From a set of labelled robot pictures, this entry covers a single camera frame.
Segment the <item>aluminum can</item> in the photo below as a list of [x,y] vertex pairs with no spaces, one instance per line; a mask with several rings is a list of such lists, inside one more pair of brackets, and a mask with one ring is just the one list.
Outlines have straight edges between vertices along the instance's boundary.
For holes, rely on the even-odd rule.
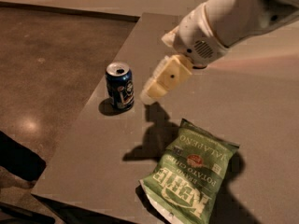
[[127,63],[111,63],[106,69],[107,91],[112,106],[128,110],[134,104],[132,71]]

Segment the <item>table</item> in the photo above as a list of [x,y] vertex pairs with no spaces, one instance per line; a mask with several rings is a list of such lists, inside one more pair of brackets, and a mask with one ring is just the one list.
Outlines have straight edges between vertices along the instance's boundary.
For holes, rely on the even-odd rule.
[[71,223],[112,223],[109,217],[163,223],[140,201],[138,180],[152,172],[154,157],[185,118],[240,144],[211,223],[296,223],[298,56],[232,54],[145,107],[138,95],[157,63],[172,54],[160,38],[178,21],[143,14],[115,58],[132,68],[134,107],[113,111],[103,77],[32,194]]

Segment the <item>chip bag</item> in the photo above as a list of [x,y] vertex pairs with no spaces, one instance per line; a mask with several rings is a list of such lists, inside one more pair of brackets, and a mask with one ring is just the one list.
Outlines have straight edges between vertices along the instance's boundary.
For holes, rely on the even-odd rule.
[[229,160],[238,146],[183,119],[177,139],[140,180],[151,205],[170,223],[209,222]]

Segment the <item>concrete floor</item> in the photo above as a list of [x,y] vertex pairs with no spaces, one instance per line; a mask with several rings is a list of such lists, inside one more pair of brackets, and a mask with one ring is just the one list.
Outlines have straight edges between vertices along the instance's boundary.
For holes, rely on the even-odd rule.
[[[0,131],[49,162],[134,22],[0,7]],[[0,202],[56,218],[0,167]]]

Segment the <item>can top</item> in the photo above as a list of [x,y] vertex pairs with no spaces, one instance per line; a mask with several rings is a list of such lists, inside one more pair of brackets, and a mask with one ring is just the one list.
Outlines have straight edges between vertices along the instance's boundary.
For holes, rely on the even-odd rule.
[[113,77],[121,77],[129,72],[129,65],[122,62],[111,63],[107,67],[107,73]]

